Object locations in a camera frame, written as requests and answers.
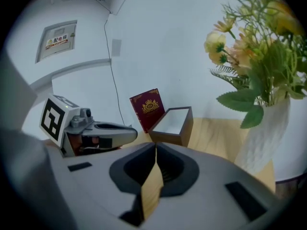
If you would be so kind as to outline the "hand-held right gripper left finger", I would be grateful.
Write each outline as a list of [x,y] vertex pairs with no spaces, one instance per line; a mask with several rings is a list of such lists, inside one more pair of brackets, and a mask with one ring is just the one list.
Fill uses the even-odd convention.
[[24,133],[0,131],[0,163],[13,192],[49,230],[136,230],[141,193],[122,192],[109,169],[121,158],[155,156],[143,143],[113,152],[65,159]]

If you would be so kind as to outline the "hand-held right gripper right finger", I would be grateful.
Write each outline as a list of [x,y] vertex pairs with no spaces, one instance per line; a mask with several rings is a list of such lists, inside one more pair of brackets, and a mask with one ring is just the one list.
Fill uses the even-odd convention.
[[200,173],[184,194],[159,199],[145,230],[259,230],[260,217],[279,203],[262,182],[222,157],[168,143],[158,147],[193,159]]

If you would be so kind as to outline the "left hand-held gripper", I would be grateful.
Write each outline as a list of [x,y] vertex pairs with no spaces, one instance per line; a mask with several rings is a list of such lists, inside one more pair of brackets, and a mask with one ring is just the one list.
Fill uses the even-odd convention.
[[99,137],[100,150],[112,150],[133,142],[138,131],[109,122],[94,122],[91,110],[67,98],[50,94],[45,101],[39,127],[60,149],[63,157],[77,156],[68,135]]

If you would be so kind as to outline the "person's left hand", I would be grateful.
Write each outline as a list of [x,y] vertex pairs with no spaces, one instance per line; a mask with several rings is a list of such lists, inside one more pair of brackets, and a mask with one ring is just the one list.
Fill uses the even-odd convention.
[[75,156],[98,153],[99,137],[68,134],[68,138]]

